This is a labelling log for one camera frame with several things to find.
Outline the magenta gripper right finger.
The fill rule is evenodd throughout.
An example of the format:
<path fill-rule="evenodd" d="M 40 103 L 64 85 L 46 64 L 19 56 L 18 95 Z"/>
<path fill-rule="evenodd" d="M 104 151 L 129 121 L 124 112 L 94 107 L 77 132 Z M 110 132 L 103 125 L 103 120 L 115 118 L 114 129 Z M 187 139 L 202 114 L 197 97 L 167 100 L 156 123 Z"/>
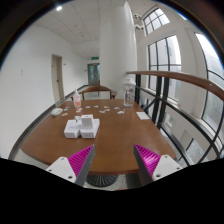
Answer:
<path fill-rule="evenodd" d="M 134 145 L 133 154 L 139 167 L 140 181 L 143 186 L 182 169 L 169 155 L 160 156 L 137 144 Z"/>

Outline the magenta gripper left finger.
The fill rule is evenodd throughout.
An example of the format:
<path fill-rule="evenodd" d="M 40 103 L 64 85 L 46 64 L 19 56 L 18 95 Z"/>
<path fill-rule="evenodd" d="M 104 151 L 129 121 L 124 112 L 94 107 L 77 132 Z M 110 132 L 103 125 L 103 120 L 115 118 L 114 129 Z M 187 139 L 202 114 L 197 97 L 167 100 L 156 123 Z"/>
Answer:
<path fill-rule="evenodd" d="M 95 156 L 95 146 L 90 145 L 70 157 L 59 157 L 47 171 L 65 180 L 83 186 Z"/>

